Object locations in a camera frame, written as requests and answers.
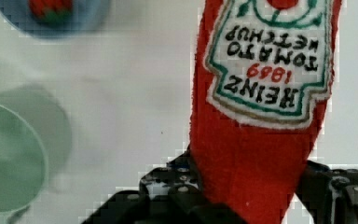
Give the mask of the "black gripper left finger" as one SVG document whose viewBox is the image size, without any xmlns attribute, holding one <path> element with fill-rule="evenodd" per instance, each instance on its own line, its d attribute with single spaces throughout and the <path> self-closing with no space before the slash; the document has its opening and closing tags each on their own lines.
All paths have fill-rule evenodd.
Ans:
<svg viewBox="0 0 358 224">
<path fill-rule="evenodd" d="M 111 196 L 81 224 L 247 224 L 203 194 L 190 151 L 144 175 L 137 190 Z"/>
</svg>

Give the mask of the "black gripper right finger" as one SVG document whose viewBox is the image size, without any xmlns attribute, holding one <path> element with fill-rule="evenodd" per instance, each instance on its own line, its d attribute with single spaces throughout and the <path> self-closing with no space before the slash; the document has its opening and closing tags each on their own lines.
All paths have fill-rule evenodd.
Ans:
<svg viewBox="0 0 358 224">
<path fill-rule="evenodd" d="M 358 224 L 358 169 L 330 169 L 307 161 L 296 196 L 312 224 Z"/>
</svg>

